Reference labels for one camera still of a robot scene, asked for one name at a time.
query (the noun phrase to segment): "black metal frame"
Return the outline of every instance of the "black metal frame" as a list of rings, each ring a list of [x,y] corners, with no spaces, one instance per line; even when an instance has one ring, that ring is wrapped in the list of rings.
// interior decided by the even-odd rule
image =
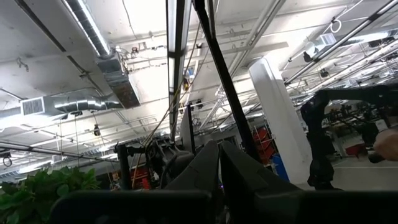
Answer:
[[[246,121],[246,117],[243,113],[241,103],[239,101],[238,95],[236,94],[231,75],[229,74],[228,67],[226,66],[223,54],[221,53],[220,46],[218,45],[217,38],[214,35],[212,35],[210,24],[214,24],[214,22],[210,22],[207,16],[207,12],[205,9],[205,1],[193,0],[192,3],[198,14],[198,18],[201,23],[203,33],[205,34],[210,52],[213,56],[218,71],[218,75],[220,76],[220,80],[223,84],[226,97],[229,101],[229,105],[231,107],[234,119],[236,121],[236,125],[242,137],[243,146],[245,147],[246,152],[253,159],[255,159],[258,162],[261,162],[256,146],[253,141],[253,137],[251,136],[248,122]]]
[[[169,8],[169,1],[166,1],[166,9]],[[173,71],[173,76],[174,76],[174,83],[173,83],[173,91],[170,91],[169,89],[169,103],[171,104],[170,107],[170,138],[174,140],[175,138],[175,131],[177,129],[177,116],[178,116],[178,109],[179,109],[179,99],[180,99],[180,93],[181,93],[181,88],[179,87],[180,85],[180,79],[182,78],[183,71],[180,71],[180,67],[182,66],[183,69],[183,63],[184,60],[180,60],[182,56],[185,55],[186,49],[181,49],[181,42],[182,42],[182,28],[183,28],[183,16],[184,16],[184,9],[185,9],[185,1],[177,1],[177,9],[176,9],[176,34],[175,34],[175,52],[169,51],[169,48],[167,48],[167,68],[168,72],[170,72],[169,68],[169,58],[174,58],[174,71]],[[169,18],[169,11],[166,10],[166,18]],[[169,30],[169,23],[166,22],[167,30]]]

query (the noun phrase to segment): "ceiling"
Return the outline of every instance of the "ceiling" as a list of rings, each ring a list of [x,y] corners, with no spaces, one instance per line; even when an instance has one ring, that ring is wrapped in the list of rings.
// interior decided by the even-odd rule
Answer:
[[[16,4],[16,1],[0,2],[0,88],[21,98],[58,95],[77,91],[77,94],[99,96],[112,91],[96,66],[96,56],[90,43],[73,20],[61,0],[24,0],[43,25],[62,45],[60,50],[52,40],[35,24]],[[287,66],[290,57],[300,51],[308,42],[315,41],[328,27],[333,16],[354,6],[352,0],[287,0],[278,11],[258,43],[249,50],[248,56],[237,69],[233,80],[236,92],[244,106],[250,110],[258,102],[256,92],[248,74],[247,66],[256,58],[267,55],[272,57],[284,78],[291,77],[307,63],[300,55]],[[384,5],[386,0],[364,0],[354,9],[343,15],[342,26],[335,37],[342,37],[354,29],[367,16]],[[136,86],[141,96],[141,106],[128,110],[107,110],[92,113],[84,111],[76,118],[69,116],[63,121],[28,119],[17,125],[0,130],[0,141],[35,146],[68,152],[88,151],[93,148],[110,146],[118,141],[147,136],[162,119],[169,107],[167,44],[165,0],[86,0],[86,4],[103,37],[112,45],[131,51],[137,48],[137,57],[127,61],[130,69],[129,79]],[[271,9],[273,1],[238,1],[219,0],[216,8],[216,32],[220,48],[224,52],[227,66],[230,66],[240,50],[245,47],[248,34],[256,24],[262,11]],[[398,22],[397,9],[374,21],[366,30],[390,26]],[[198,27],[198,18],[194,9],[191,11],[190,33],[188,36],[188,54],[193,47]],[[221,106],[207,119],[202,129],[218,126],[220,121],[230,114],[227,100],[216,95],[221,85],[212,56],[203,32],[198,33],[197,43],[201,49],[195,49],[188,65],[197,72],[190,93],[181,101],[193,104],[201,99],[203,108],[195,108],[193,117],[202,123],[218,101]],[[330,76],[342,68],[339,65],[351,65],[379,48],[369,48],[367,43],[339,48],[312,69],[307,71],[287,87],[291,96],[306,93],[324,79],[319,70],[325,68]],[[82,74],[76,65],[67,58],[71,56],[88,74]],[[390,63],[376,64],[359,74],[374,74],[383,69],[392,70]],[[362,82],[373,84],[382,78],[369,78]],[[19,106],[19,100],[0,91],[0,110]],[[160,134],[169,130],[168,118],[159,126]],[[101,137],[93,134],[98,123]],[[30,164],[46,157],[34,153],[14,153],[13,166]],[[12,170],[0,166],[0,174]]]

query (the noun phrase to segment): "white pillar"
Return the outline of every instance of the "white pillar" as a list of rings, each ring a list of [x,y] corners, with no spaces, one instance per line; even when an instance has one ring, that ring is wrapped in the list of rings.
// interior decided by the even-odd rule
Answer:
[[[290,182],[306,183],[312,160],[310,144],[276,64],[262,58],[249,67],[249,73]]]

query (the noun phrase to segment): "black pole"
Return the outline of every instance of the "black pole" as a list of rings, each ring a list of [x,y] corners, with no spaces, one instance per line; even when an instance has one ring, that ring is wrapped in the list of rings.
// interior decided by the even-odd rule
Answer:
[[[257,153],[256,145],[254,144],[248,126],[248,122],[246,121],[241,103],[239,101],[238,95],[236,94],[231,75],[229,74],[228,67],[225,64],[223,54],[221,53],[220,46],[218,45],[217,38],[213,37],[211,34],[209,18],[205,9],[205,1],[193,0],[193,6],[198,14],[203,32],[205,33],[210,52],[216,64],[218,75],[220,76],[226,97],[229,101],[229,105],[236,121],[236,125],[242,137],[243,146],[246,148],[246,152],[249,154],[249,156],[261,163],[259,154]]]
[[[62,151],[56,151],[53,149],[46,149],[46,148],[41,148],[41,147],[30,147],[30,146],[26,146],[23,144],[9,143],[9,142],[3,142],[3,141],[0,141],[0,144],[5,144],[5,146],[0,146],[0,148],[2,148],[2,149],[10,149],[10,150],[21,151],[21,152],[35,152],[35,153],[42,153],[42,154],[48,154],[48,155],[68,156],[68,157],[74,157],[74,158],[79,158],[79,159],[91,159],[91,160],[101,161],[101,162],[117,162],[117,161],[113,161],[111,159],[102,159],[100,157],[85,156],[83,154],[77,154],[77,153],[72,153],[72,152],[62,152]]]
[[[124,146],[117,146],[116,152],[120,162],[121,188],[122,190],[132,190],[127,148]]]

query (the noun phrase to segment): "floor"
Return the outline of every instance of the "floor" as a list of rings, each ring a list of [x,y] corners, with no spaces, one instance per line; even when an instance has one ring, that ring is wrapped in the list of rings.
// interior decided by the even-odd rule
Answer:
[[[367,157],[346,158],[333,165],[334,187],[343,190],[398,190],[398,162],[372,164]],[[298,185],[313,190],[308,185]]]

